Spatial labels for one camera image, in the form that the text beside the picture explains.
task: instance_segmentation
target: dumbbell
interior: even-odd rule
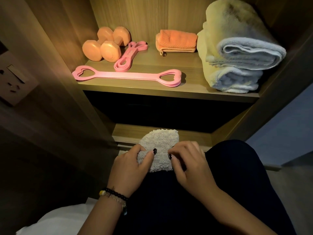
[[[91,61],[100,61],[102,54],[100,47],[105,41],[113,41],[113,31],[109,27],[101,27],[97,33],[98,41],[87,40],[83,44],[83,52],[85,56]]]
[[[126,28],[119,26],[113,32],[113,39],[113,41],[104,41],[100,47],[103,58],[111,63],[115,63],[121,57],[120,46],[127,46],[131,40],[131,35]]]

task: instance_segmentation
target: orange towel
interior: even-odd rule
[[[194,52],[197,46],[198,36],[178,30],[161,30],[156,35],[156,47],[163,52]]]

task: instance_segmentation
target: hand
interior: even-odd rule
[[[219,190],[197,142],[178,142],[168,153],[172,154],[171,162],[177,181],[200,202],[204,203],[211,192]],[[178,158],[186,165],[185,172]]]
[[[126,197],[130,197],[138,189],[154,159],[154,153],[148,152],[139,165],[137,155],[140,151],[145,151],[144,147],[136,144],[127,153],[115,158],[109,176],[108,188]]]

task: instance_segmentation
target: wooden shelf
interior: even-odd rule
[[[116,124],[112,136],[114,140],[118,142],[118,144],[134,145],[139,143],[139,140],[143,136],[155,129],[160,128],[129,124]],[[204,151],[207,151],[212,147],[210,133],[178,130],[178,135],[179,141],[197,141]]]
[[[100,62],[89,60],[86,65],[98,71],[114,71],[114,64],[106,60]],[[100,78],[78,82],[78,84],[83,90],[204,100],[254,103],[259,98],[258,93],[233,94],[211,88],[204,78],[202,62],[198,53],[167,53],[167,56],[163,57],[155,46],[149,46],[148,50],[137,53],[129,72],[160,73],[169,69],[182,71],[182,83],[180,86],[166,87],[156,81]],[[92,75],[92,71],[87,70],[84,71],[82,76],[90,75]],[[172,80],[172,77],[169,79],[169,76],[167,76],[162,79]]]

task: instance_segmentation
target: light switch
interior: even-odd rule
[[[29,73],[25,71],[9,51],[0,55],[0,97],[12,106],[38,85],[33,77],[27,77]]]

